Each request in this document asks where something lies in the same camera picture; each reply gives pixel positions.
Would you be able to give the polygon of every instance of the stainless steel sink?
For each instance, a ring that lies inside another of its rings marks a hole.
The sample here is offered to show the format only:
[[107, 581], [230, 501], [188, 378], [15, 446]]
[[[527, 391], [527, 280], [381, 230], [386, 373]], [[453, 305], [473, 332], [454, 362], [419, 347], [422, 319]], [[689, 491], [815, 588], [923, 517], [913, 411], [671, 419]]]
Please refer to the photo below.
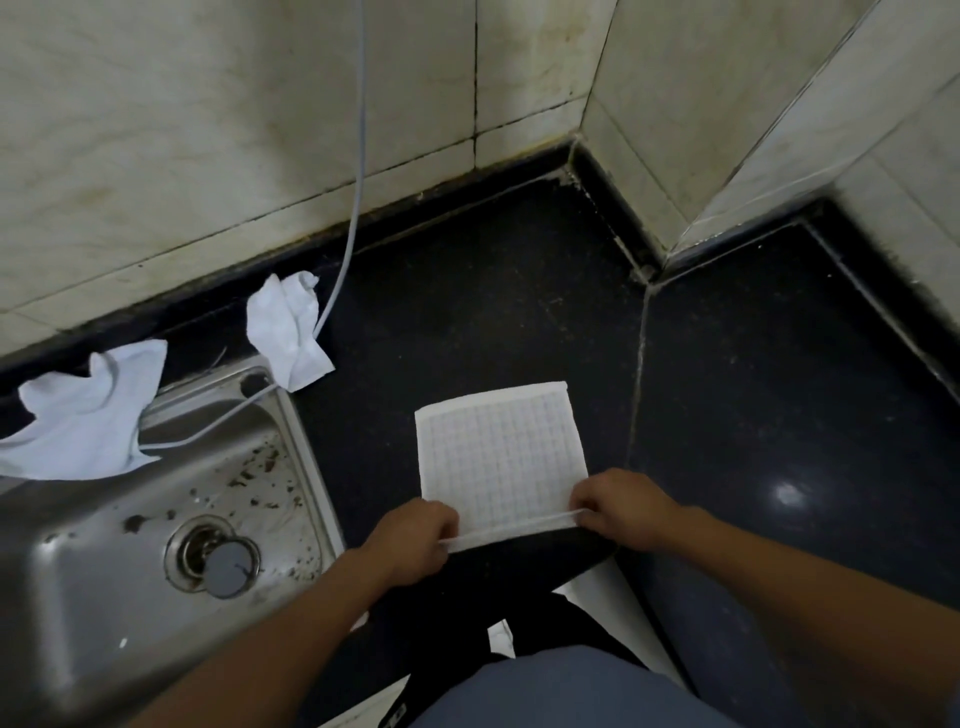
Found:
[[[192, 434], [267, 376], [252, 359], [169, 388], [141, 442]], [[282, 390], [159, 454], [97, 481], [0, 478], [0, 725], [118, 724], [343, 552]], [[258, 560], [233, 598], [204, 588], [204, 558], [224, 539]]]

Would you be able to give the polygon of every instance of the leg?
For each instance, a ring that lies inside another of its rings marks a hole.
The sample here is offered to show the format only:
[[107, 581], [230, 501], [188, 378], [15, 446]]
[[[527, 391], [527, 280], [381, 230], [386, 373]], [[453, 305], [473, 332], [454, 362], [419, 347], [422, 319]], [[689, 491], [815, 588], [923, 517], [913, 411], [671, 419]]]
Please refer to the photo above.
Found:
[[410, 679], [379, 728], [405, 728], [480, 667], [505, 659], [490, 652], [486, 628], [475, 625], [446, 624], [424, 631], [421, 639]]
[[585, 644], [638, 667], [646, 667], [593, 617], [562, 595], [547, 594], [524, 600], [508, 613], [507, 624], [514, 635], [517, 657]]

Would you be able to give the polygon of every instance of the gray cable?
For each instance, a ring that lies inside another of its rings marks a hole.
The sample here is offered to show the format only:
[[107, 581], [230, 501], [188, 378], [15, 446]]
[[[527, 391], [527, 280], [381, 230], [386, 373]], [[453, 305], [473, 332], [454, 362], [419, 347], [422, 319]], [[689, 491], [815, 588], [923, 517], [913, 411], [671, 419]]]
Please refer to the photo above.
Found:
[[[324, 327], [333, 305], [337, 302], [340, 290], [344, 287], [344, 279], [347, 277], [347, 270], [350, 267], [350, 261], [353, 258], [353, 243], [357, 236], [357, 224], [360, 220], [360, 204], [363, 200], [363, 182], [367, 170], [367, 25], [364, 17], [364, 0], [356, 0], [357, 4], [357, 177], [353, 187], [353, 211], [350, 214], [350, 227], [347, 233], [347, 248], [344, 250], [344, 260], [340, 264], [340, 273], [337, 274], [337, 280], [333, 284], [333, 290], [330, 297], [326, 300], [324, 311], [317, 320], [317, 325], [313, 328], [313, 337], [317, 338], [321, 329]], [[195, 432], [189, 437], [178, 440], [175, 443], [153, 443], [141, 445], [141, 450], [155, 449], [173, 449], [182, 448], [184, 445], [190, 445], [215, 427], [229, 420], [240, 410], [253, 404], [255, 401], [278, 389], [276, 383], [264, 387], [256, 394], [241, 401], [235, 407], [225, 412], [212, 423]]]

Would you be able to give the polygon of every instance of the crumpled white rag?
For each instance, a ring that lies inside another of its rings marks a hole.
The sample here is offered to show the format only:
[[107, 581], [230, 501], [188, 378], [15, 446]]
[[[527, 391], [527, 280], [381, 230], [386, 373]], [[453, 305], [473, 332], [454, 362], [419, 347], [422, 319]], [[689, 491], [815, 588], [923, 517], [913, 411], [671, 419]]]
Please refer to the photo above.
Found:
[[274, 381], [296, 392], [335, 367], [313, 336], [320, 305], [318, 278], [300, 271], [281, 281], [276, 274], [247, 300], [247, 338], [270, 363]]
[[90, 376], [51, 372], [20, 385], [36, 419], [0, 440], [0, 474], [32, 480], [94, 480], [158, 460], [137, 442], [140, 415], [156, 395], [167, 342], [90, 355]]

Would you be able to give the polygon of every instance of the grid paper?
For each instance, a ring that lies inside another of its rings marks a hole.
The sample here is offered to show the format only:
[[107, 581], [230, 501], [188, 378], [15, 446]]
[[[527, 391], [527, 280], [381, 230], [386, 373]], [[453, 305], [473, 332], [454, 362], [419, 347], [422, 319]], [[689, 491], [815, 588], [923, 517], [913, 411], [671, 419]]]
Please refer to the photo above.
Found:
[[566, 382], [447, 400], [415, 419], [423, 497], [460, 513], [451, 551], [574, 525], [566, 508], [587, 464]]

